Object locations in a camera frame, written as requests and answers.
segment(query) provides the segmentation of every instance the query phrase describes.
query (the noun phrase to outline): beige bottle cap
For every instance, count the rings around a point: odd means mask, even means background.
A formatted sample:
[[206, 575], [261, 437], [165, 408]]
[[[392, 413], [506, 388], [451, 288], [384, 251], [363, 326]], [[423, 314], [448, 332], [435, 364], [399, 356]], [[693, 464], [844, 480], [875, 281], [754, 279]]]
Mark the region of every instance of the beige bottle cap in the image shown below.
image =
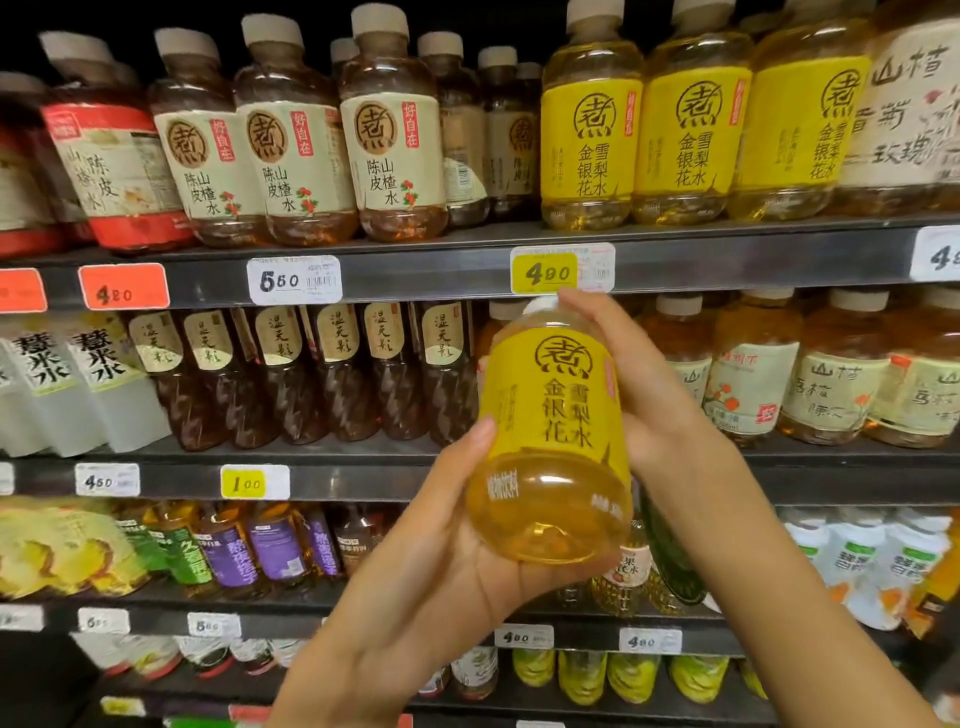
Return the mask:
[[830, 305], [847, 311], [882, 311], [887, 307], [890, 291], [857, 291], [830, 288]]
[[477, 54], [479, 70], [495, 65], [516, 65], [516, 48], [512, 45], [491, 45]]
[[160, 28], [154, 31], [156, 49], [161, 56], [206, 56], [220, 62], [213, 38], [187, 28]]
[[404, 37], [410, 37], [407, 14], [396, 5], [386, 3], [358, 5], [350, 13], [350, 25], [353, 27], [353, 37], [364, 33], [399, 33]]
[[704, 297], [661, 293], [657, 296], [657, 311], [667, 316], [696, 316], [704, 307]]
[[533, 61], [524, 61], [516, 65], [516, 77], [519, 79], [538, 81], [543, 76], [543, 66]]
[[109, 46], [94, 36], [82, 36], [79, 33], [47, 31], [39, 36], [43, 52], [50, 61], [97, 61], [113, 63], [113, 54]]
[[523, 315], [523, 309], [527, 307], [530, 299], [520, 299], [519, 301], [491, 301], [490, 317], [496, 321], [513, 321]]
[[29, 73], [0, 71], [0, 93], [43, 93], [47, 84]]
[[681, 12], [705, 8], [708, 5], [728, 5], [732, 8], [736, 5], [736, 0], [673, 0], [673, 16], [677, 17]]
[[464, 56], [464, 40], [456, 33], [434, 31], [424, 33], [417, 38], [417, 55], [424, 56]]
[[748, 288], [742, 293], [753, 296], [755, 299], [770, 299], [771, 301], [782, 301], [793, 296], [794, 289], [790, 288]]
[[938, 308], [960, 310], [960, 288], [931, 285], [924, 290], [924, 303]]
[[351, 37], [335, 37], [330, 41], [330, 62], [344, 63], [360, 55], [360, 46]]
[[291, 43], [303, 47], [303, 33], [296, 20], [283, 15], [271, 15], [268, 12], [254, 12], [244, 15], [240, 21], [243, 28], [243, 41], [248, 46], [254, 43], [273, 42]]
[[566, 28], [584, 18], [604, 15], [623, 20], [623, 0], [570, 0], [566, 4]]

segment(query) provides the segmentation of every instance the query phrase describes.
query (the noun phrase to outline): white price tag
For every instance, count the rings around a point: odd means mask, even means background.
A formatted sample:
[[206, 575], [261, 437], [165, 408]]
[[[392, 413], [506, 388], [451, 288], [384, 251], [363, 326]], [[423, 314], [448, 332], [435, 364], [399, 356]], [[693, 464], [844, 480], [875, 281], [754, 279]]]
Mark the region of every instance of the white price tag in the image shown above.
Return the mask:
[[104, 695], [100, 698], [100, 710], [105, 716], [147, 717], [147, 709], [138, 697]]
[[43, 607], [39, 604], [0, 604], [0, 629], [42, 632]]
[[13, 463], [0, 463], [0, 496], [13, 495]]
[[253, 257], [247, 285], [257, 305], [337, 303], [344, 297], [340, 261], [333, 255]]
[[553, 626], [505, 623], [493, 630], [493, 644], [520, 649], [553, 649]]
[[684, 651], [684, 631], [621, 627], [619, 651], [643, 655], [679, 655]]
[[225, 615], [218, 612], [190, 612], [186, 616], [190, 637], [223, 637], [239, 639], [240, 615]]
[[77, 463], [73, 478], [78, 496], [140, 495], [140, 466], [136, 463]]
[[960, 225], [934, 225], [917, 231], [910, 279], [919, 283], [960, 280]]
[[129, 635], [130, 612], [126, 609], [81, 607], [77, 610], [77, 626], [81, 632], [100, 635]]
[[289, 500], [286, 465], [221, 465], [220, 495], [242, 500]]
[[[555, 254], [573, 253], [577, 256], [577, 279], [572, 283], [583, 291], [613, 291], [616, 273], [616, 248], [611, 243], [583, 243], [582, 245], [521, 245], [510, 251], [510, 289], [518, 296], [549, 293], [543, 288], [549, 282], [549, 260]], [[517, 265], [521, 256], [529, 262]]]

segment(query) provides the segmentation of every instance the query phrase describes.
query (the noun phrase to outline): white bottle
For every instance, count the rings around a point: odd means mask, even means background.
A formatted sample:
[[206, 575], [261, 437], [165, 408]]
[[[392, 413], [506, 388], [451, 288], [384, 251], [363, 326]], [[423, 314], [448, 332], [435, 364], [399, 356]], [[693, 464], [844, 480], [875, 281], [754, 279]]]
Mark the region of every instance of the white bottle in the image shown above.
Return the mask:
[[830, 598], [843, 603], [886, 540], [883, 514], [873, 508], [841, 506], [828, 530], [829, 541], [813, 559], [813, 566], [823, 577]]
[[847, 597], [851, 614], [874, 629], [897, 629], [911, 590], [949, 550], [951, 522], [938, 509], [898, 508], [886, 544]]
[[29, 397], [23, 383], [0, 368], [0, 448], [10, 457], [31, 455], [50, 447]]
[[780, 511], [780, 520], [790, 538], [810, 561], [829, 543], [827, 517], [822, 513], [802, 508], [784, 508]]
[[0, 368], [30, 394], [27, 401], [36, 422], [57, 455], [80, 455], [107, 441], [82, 378], [46, 317], [4, 321], [0, 350]]
[[116, 314], [59, 316], [53, 329], [82, 375], [114, 452], [140, 449], [170, 434], [156, 388]]

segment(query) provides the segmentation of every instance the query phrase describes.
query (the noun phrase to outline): beverage bottle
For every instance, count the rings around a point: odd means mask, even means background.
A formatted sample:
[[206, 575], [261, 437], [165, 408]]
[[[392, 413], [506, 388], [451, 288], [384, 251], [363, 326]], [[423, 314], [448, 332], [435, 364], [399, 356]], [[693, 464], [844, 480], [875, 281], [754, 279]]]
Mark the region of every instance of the beverage bottle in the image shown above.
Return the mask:
[[960, 420], [960, 289], [931, 285], [919, 305], [885, 319], [890, 364], [865, 434], [901, 448], [936, 448]]
[[646, 528], [640, 516], [638, 485], [635, 496], [630, 536], [627, 543], [620, 547], [619, 565], [590, 580], [593, 601], [605, 612], [622, 619], [639, 614], [642, 609], [645, 601], [643, 585], [650, 576], [653, 564]]
[[367, 304], [363, 316], [380, 425], [391, 440], [422, 437], [429, 425], [409, 310], [397, 301], [374, 302]]
[[285, 589], [309, 583], [310, 571], [300, 543], [300, 514], [293, 505], [286, 501], [255, 503], [246, 523], [267, 578]]
[[259, 599], [271, 590], [256, 564], [244, 526], [249, 511], [243, 500], [198, 502], [191, 526], [214, 578], [230, 599]]
[[783, 527], [790, 534], [790, 538], [806, 554], [809, 561], [817, 558], [817, 554], [829, 543], [827, 518], [820, 513], [804, 508], [783, 508], [780, 511], [780, 520], [783, 521]]
[[357, 209], [337, 91], [303, 63], [297, 21], [257, 13], [242, 24], [253, 64], [237, 73], [233, 97], [270, 232], [291, 248], [349, 240]]
[[695, 225], [723, 212], [750, 95], [750, 37], [734, 0], [674, 0], [675, 35], [647, 59], [636, 147], [639, 223]]
[[301, 306], [300, 322], [324, 382], [327, 423], [338, 440], [366, 440], [380, 429], [370, 358], [352, 303]]
[[187, 597], [206, 599], [221, 593], [193, 532], [197, 529], [197, 505], [189, 500], [161, 500], [143, 515], [167, 559], [167, 567]]
[[813, 559], [813, 566], [823, 577], [830, 598], [842, 604], [886, 541], [883, 513], [875, 508], [840, 506], [828, 528], [829, 541]]
[[898, 508], [887, 524], [887, 540], [853, 586], [847, 609], [874, 629], [897, 629], [911, 590], [950, 548], [952, 518], [935, 508]]
[[352, 37], [335, 37], [330, 41], [330, 80], [334, 86], [340, 85], [347, 61], [359, 55], [360, 47]]
[[310, 544], [310, 561], [314, 572], [331, 579], [345, 576], [325, 508], [319, 503], [300, 503], [297, 510], [302, 518], [306, 541]]
[[607, 653], [592, 649], [562, 649], [557, 658], [560, 689], [577, 705], [593, 705], [603, 696]]
[[874, 32], [851, 9], [791, 0], [784, 26], [756, 47], [732, 219], [800, 220], [827, 206], [870, 69]]
[[329, 431], [324, 390], [303, 346], [303, 329], [294, 307], [238, 309], [239, 314], [253, 320], [259, 361], [283, 439], [306, 445], [324, 437]]
[[740, 447], [777, 424], [804, 325], [792, 295], [793, 288], [742, 291], [717, 316], [704, 411]]
[[124, 87], [97, 37], [40, 34], [65, 83], [43, 118], [97, 242], [117, 255], [196, 244], [146, 99]]
[[384, 243], [426, 240], [446, 227], [437, 81], [407, 55], [407, 16], [366, 3], [350, 13], [360, 55], [340, 79], [360, 222]]
[[780, 432], [814, 445], [843, 445], [860, 432], [890, 355], [888, 295], [832, 288], [829, 305], [806, 318]]
[[170, 434], [156, 388], [119, 315], [62, 315], [53, 319], [53, 328], [82, 375], [114, 452], [140, 449]]
[[410, 318], [423, 361], [430, 437], [440, 446], [463, 437], [477, 419], [473, 323], [468, 303], [411, 303]]
[[622, 22], [623, 0], [569, 0], [570, 42], [543, 70], [540, 195], [554, 230], [615, 228], [630, 214], [643, 56]]
[[0, 449], [10, 457], [32, 455], [50, 447], [33, 411], [27, 386], [0, 364]]
[[348, 503], [332, 519], [347, 576], [353, 576], [389, 530], [387, 514], [369, 505]]
[[270, 245], [266, 211], [220, 53], [206, 33], [154, 32], [169, 74], [150, 86], [150, 109], [190, 226], [210, 248]]
[[180, 446], [188, 452], [199, 452], [225, 442], [229, 432], [217, 402], [197, 365], [185, 356], [185, 337], [173, 314], [133, 314], [127, 329]]
[[[47, 85], [36, 76], [0, 71], [0, 118], [4, 121], [6, 132], [12, 137], [4, 135], [5, 152], [14, 159], [26, 154], [23, 163], [9, 164], [4, 170], [9, 185], [4, 200], [10, 206], [2, 213], [7, 220], [3, 226], [5, 245], [16, 245], [21, 233], [14, 234], [13, 231], [19, 221], [47, 219], [43, 205], [38, 202], [36, 187], [46, 197], [63, 243], [79, 246], [93, 242], [93, 231], [86, 222], [77, 191], [66, 174], [40, 113], [49, 92]], [[10, 205], [20, 198], [23, 198], [22, 206]], [[46, 245], [56, 245], [54, 236], [45, 231], [31, 229], [30, 237], [36, 237], [39, 241], [39, 247], [31, 249], [31, 253], [42, 254]]]
[[153, 574], [163, 574], [168, 569], [167, 557], [144, 523], [146, 512], [151, 507], [150, 501], [141, 498], [119, 498], [113, 502], [113, 518], [144, 568]]
[[608, 553], [634, 512], [612, 358], [596, 325], [558, 305], [535, 298], [494, 336], [480, 416], [496, 439], [467, 486], [477, 533], [522, 561]]
[[242, 311], [212, 310], [176, 314], [193, 361], [213, 394], [233, 445], [261, 448], [280, 434], [280, 425], [257, 365], [256, 344]]
[[494, 220], [537, 215], [540, 99], [516, 76], [516, 48], [494, 45], [477, 57], [487, 126], [487, 192]]
[[703, 296], [661, 293], [654, 313], [638, 321], [698, 406], [713, 363], [713, 324], [703, 303]]
[[496, 647], [474, 647], [450, 663], [453, 687], [465, 700], [483, 700], [496, 688]]
[[436, 31], [420, 36], [417, 53], [437, 79], [450, 226], [480, 225], [490, 212], [484, 186], [487, 130], [480, 84], [464, 70], [464, 41], [456, 33]]
[[0, 329], [0, 367], [28, 393], [43, 438], [60, 457], [72, 457], [107, 441], [89, 393], [50, 321], [38, 315], [8, 317]]
[[887, 217], [923, 209], [950, 176], [937, 162], [960, 121], [960, 6], [897, 0], [871, 22], [876, 57], [830, 211]]
[[226, 640], [218, 637], [176, 636], [174, 641], [199, 678], [216, 677], [233, 665], [233, 655]]
[[953, 525], [947, 532], [950, 549], [922, 584], [914, 587], [907, 603], [903, 621], [918, 640], [922, 640], [936, 619], [944, 613], [947, 605], [960, 589], [960, 509], [950, 509]]

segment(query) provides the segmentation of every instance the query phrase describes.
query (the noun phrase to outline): yellow label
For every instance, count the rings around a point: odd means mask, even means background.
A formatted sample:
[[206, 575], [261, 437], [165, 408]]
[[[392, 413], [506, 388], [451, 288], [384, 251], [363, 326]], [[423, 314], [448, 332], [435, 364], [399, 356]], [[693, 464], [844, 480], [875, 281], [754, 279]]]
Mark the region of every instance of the yellow label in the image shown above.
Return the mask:
[[830, 184], [850, 146], [866, 56], [784, 63], [754, 76], [734, 184]]
[[521, 296], [577, 287], [576, 253], [518, 255], [510, 266], [510, 286]]
[[640, 79], [581, 81], [543, 94], [544, 198], [626, 200], [634, 188]]
[[263, 498], [267, 495], [267, 476], [263, 471], [220, 471], [220, 495], [224, 498]]
[[571, 452], [610, 466], [629, 487], [616, 373], [596, 339], [571, 328], [531, 328], [497, 344], [480, 402], [480, 417], [488, 415], [497, 425], [490, 458]]
[[730, 190], [750, 91], [743, 66], [694, 68], [647, 85], [634, 191]]
[[868, 419], [915, 435], [949, 435], [960, 421], [960, 362], [891, 354]]

